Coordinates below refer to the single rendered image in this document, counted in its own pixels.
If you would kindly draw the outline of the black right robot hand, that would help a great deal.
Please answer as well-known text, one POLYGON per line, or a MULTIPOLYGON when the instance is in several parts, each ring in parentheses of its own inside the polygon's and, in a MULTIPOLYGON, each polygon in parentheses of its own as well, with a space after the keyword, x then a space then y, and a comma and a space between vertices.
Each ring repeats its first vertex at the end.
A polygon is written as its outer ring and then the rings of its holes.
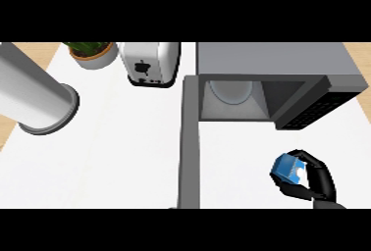
POLYGON ((290 184, 283 181, 274 173, 270 173, 275 185, 286 196, 305 199, 336 202, 336 188, 332 172, 326 163, 317 159, 305 150, 293 150, 287 153, 305 162, 305 172, 309 186, 290 184))

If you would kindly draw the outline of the grey microwave door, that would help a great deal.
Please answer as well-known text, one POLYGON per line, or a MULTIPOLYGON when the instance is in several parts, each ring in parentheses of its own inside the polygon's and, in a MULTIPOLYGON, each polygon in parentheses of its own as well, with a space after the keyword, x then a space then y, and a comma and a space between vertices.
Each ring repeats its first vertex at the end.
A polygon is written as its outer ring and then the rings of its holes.
POLYGON ((184 83, 178 207, 200 208, 199 77, 196 75, 188 75, 184 83))

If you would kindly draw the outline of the grey microwave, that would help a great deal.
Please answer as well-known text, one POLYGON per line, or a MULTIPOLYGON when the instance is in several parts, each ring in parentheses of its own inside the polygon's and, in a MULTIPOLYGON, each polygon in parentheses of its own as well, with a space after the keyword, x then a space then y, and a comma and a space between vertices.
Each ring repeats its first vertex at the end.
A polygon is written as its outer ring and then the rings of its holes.
POLYGON ((346 48, 329 42, 200 42, 200 119, 301 130, 367 88, 346 48))

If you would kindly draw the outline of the silver toaster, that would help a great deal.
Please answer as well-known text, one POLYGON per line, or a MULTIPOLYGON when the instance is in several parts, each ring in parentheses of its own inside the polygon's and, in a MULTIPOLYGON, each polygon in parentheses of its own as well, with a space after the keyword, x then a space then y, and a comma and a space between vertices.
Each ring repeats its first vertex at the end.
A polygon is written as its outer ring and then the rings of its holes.
POLYGON ((173 86, 182 57, 179 42, 123 42, 119 53, 135 86, 173 86))

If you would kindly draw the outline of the potted green plant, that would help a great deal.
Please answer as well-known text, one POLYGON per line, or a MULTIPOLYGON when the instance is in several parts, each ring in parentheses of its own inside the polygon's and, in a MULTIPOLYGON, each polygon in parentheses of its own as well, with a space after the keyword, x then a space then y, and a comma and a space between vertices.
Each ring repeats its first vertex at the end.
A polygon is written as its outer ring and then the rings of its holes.
POLYGON ((70 55, 86 70, 100 70, 116 60, 119 48, 114 42, 66 42, 70 55))

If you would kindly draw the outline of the white cylindrical canister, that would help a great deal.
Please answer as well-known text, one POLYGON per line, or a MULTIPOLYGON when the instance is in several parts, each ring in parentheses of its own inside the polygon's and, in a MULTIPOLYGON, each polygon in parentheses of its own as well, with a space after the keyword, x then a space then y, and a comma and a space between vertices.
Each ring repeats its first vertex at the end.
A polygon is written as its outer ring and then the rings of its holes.
POLYGON ((0 42, 0 115, 33 135, 61 130, 80 106, 76 89, 60 83, 12 42, 0 42))

